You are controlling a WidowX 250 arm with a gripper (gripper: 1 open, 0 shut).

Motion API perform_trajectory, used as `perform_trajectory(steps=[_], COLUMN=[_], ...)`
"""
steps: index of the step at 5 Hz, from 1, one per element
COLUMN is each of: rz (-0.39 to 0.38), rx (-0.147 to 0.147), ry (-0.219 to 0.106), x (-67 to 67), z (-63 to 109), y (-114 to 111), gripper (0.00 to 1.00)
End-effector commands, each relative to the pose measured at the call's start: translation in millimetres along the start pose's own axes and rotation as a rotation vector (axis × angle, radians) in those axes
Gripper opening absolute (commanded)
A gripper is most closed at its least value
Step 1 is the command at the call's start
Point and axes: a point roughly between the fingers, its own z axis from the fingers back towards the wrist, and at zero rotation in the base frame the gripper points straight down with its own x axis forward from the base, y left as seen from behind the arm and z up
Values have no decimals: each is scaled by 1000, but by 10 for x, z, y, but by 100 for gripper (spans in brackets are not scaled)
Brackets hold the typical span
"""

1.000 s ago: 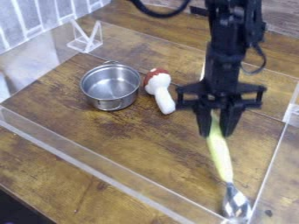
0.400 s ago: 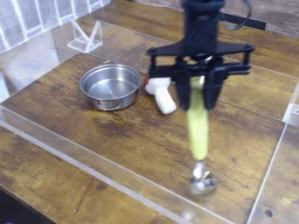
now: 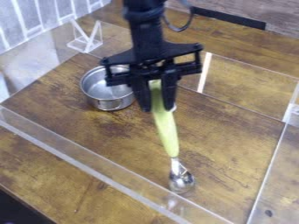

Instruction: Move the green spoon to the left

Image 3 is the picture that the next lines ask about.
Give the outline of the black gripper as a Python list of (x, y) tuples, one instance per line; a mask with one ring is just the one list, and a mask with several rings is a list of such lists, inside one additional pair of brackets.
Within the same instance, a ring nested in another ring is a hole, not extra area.
[(132, 47), (104, 58), (109, 86), (131, 85), (140, 109), (151, 111), (148, 81), (161, 79), (163, 105), (169, 111), (176, 98), (177, 80), (201, 71), (203, 46), (164, 40), (161, 24), (131, 24)]

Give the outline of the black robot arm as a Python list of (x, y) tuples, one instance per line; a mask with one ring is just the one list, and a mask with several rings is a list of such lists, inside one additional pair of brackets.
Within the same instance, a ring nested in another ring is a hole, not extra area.
[(100, 61), (107, 84), (128, 85), (144, 112), (152, 109), (149, 82), (161, 82), (163, 106), (173, 108), (176, 83), (184, 75), (201, 71), (203, 46), (164, 40), (167, 0), (123, 0), (123, 15), (129, 24), (132, 48)]

